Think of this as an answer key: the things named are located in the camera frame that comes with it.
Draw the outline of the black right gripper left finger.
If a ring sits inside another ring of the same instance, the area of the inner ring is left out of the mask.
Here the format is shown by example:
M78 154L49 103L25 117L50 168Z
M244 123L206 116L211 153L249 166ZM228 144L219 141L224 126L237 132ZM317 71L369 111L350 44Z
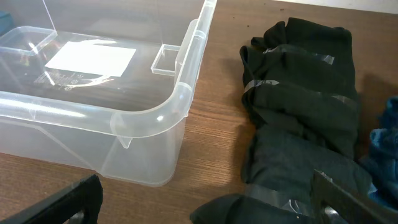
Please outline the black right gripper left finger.
M97 224L103 187L97 175L75 182L1 221L1 224Z

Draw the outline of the dark blue garment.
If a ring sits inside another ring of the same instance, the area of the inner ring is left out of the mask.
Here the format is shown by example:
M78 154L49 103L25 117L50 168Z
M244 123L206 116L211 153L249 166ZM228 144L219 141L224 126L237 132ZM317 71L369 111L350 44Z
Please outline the dark blue garment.
M369 198L393 210L397 210L397 97L386 101L379 117L379 128L369 135L368 155L360 164L371 174L373 186Z

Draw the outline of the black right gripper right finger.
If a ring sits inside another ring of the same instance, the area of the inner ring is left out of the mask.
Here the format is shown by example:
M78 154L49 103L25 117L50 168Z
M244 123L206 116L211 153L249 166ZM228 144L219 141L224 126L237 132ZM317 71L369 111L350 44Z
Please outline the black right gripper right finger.
M379 206L323 172L314 172L311 187L311 202L317 223L397 223L396 211Z

